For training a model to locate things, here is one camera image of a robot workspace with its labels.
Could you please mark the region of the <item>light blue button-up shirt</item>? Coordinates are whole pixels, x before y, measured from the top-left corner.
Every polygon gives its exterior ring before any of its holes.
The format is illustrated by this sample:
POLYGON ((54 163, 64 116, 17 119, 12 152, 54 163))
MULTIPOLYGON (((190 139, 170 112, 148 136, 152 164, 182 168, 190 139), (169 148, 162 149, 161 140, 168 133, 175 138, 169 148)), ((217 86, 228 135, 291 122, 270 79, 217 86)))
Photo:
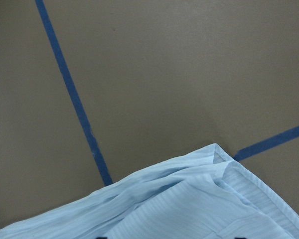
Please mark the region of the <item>light blue button-up shirt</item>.
POLYGON ((11 224, 0 239, 299 239, 299 215, 212 144, 11 224))

